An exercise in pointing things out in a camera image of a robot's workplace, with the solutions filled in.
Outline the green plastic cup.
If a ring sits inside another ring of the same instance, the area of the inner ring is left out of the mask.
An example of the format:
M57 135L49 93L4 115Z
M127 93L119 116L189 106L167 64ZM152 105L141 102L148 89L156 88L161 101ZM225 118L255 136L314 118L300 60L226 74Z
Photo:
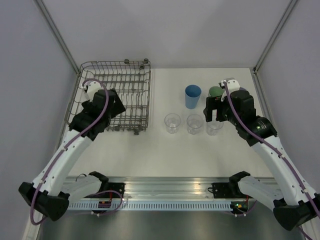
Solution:
M220 88L219 86L212 86L208 91L208 97L221 97L224 93L224 89Z

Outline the clear glass cup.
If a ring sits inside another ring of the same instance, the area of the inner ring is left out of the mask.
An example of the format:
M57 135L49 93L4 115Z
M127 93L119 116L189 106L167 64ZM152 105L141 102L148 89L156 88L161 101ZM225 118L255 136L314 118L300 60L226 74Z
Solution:
M169 113L164 118L164 124L169 134L176 134L181 125L181 117L176 113Z
M189 134L196 135L202 130L204 121L203 118L198 114L191 114L186 119L186 129Z
M206 133L209 136L214 136L216 135L224 126L223 122L219 121L210 121L206 123Z

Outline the blue plastic cup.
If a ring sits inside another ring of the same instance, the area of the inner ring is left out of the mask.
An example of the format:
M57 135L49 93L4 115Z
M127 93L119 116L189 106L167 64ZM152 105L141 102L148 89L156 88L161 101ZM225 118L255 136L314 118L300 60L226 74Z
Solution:
M191 84L185 88L185 106L187 109L194 109L197 106L202 90L199 86Z

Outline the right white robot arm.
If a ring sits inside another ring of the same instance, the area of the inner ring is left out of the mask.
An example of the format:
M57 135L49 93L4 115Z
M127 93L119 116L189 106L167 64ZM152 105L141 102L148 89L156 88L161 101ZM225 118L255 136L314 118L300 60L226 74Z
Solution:
M238 135L264 161L279 186L273 190L246 171L229 177L228 192L235 198L248 195L268 207L277 222L291 231L320 213L320 195L294 167L277 131L265 117L256 114L254 98L246 90L228 96L208 96L203 111L206 122L230 122Z

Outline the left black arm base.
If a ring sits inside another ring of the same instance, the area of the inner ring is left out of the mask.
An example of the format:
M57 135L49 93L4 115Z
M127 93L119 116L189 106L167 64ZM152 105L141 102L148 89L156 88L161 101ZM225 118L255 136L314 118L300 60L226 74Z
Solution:
M100 181L86 183L80 187L81 198L115 198L120 199L124 196L125 184L123 182Z

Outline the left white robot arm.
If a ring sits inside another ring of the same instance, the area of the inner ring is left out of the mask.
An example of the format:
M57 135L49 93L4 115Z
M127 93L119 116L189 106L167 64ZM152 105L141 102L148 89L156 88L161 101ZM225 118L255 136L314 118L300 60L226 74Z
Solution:
M32 182L23 182L18 188L31 213L38 211L52 221L59 220L71 203L82 198L117 194L110 188L109 178L97 171L69 186L64 185L84 150L104 132L114 117L126 110L115 89L97 90L82 103L82 107L82 111L73 117L63 142L47 166Z

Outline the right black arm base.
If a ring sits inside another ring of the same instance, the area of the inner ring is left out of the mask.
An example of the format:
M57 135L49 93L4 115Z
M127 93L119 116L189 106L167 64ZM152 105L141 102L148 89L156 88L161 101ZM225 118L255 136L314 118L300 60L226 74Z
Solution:
M236 199L237 196L232 192L228 182L213 182L211 184L215 199Z

